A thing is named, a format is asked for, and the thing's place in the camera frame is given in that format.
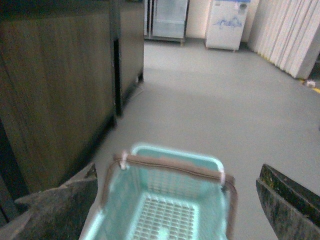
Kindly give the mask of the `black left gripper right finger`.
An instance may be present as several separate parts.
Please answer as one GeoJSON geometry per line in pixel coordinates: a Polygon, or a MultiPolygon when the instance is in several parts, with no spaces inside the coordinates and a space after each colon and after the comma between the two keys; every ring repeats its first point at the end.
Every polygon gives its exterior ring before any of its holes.
{"type": "Polygon", "coordinates": [[[268,164],[256,179],[258,198],[279,240],[320,238],[320,196],[268,164]]]}

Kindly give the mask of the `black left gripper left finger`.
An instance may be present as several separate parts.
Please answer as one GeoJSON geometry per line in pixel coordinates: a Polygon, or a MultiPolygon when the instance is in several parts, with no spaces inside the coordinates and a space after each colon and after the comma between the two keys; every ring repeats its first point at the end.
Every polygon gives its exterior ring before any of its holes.
{"type": "Polygon", "coordinates": [[[0,229],[2,240],[78,240],[98,192],[91,163],[59,187],[31,193],[14,203],[24,213],[0,229]]]}

